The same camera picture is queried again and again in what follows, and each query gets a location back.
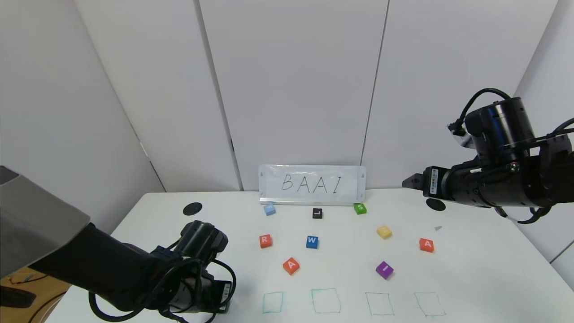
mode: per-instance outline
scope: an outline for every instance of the black circular marker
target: black circular marker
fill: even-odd
[[[199,202],[187,204],[186,207],[183,208],[183,214],[185,214],[186,216],[192,216],[201,211],[202,207],[203,205],[201,205],[201,203]]]
[[[447,206],[441,200],[434,198],[427,198],[426,205],[435,211],[444,211],[447,209]]]

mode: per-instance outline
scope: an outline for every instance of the purple letter block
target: purple letter block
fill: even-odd
[[[379,275],[383,276],[383,278],[388,279],[389,276],[393,273],[394,269],[387,263],[381,262],[381,264],[377,266],[376,271],[379,273]]]

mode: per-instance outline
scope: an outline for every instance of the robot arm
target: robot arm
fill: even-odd
[[[504,100],[467,114],[474,100],[486,92]],[[480,90],[448,126],[462,146],[476,149],[476,158],[450,169],[427,167],[402,186],[421,190],[432,199],[494,207],[502,216],[506,216],[503,206],[528,206],[533,216],[520,223],[535,222],[556,203],[574,202],[574,153],[567,136],[574,129],[566,129],[572,123],[574,119],[535,138],[519,97],[510,98],[496,89]],[[536,147],[540,152],[532,156],[530,150]]]
[[[185,320],[174,313],[209,312],[213,319],[227,311],[235,274],[215,259],[228,240],[213,225],[190,222],[171,248],[158,246],[148,253],[98,230],[80,210],[4,166],[0,194],[2,277],[29,266],[86,289],[94,313],[110,322],[145,308],[180,322]],[[211,262],[226,268],[233,282],[215,280],[206,270]],[[104,314],[95,294],[130,313]]]

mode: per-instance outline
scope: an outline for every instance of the white wall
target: white wall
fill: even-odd
[[[552,267],[562,276],[570,288],[574,289],[574,247],[568,247],[568,249],[552,263]]]
[[[201,1],[245,190],[260,164],[360,163],[386,6]]]
[[[0,131],[2,164],[106,232],[162,191],[72,0],[0,1]]]
[[[196,2],[76,3],[167,191],[239,190]]]
[[[390,1],[363,153],[367,187],[474,158],[447,130],[480,89],[516,90],[554,0]],[[472,109],[498,97],[483,95]]]
[[[574,1],[559,0],[530,66],[516,90],[516,94],[522,97],[536,134],[549,133],[565,120],[574,117],[573,57]],[[574,142],[573,135],[570,135],[570,139]],[[557,205],[539,222],[519,228],[550,261],[574,240],[574,205]],[[569,279],[570,282],[574,281],[574,276]]]

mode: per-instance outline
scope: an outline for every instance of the light blue block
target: light blue block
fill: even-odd
[[[273,206],[273,204],[267,204],[263,207],[263,210],[265,210],[265,214],[267,215],[271,215],[271,214],[275,214],[275,206]]]

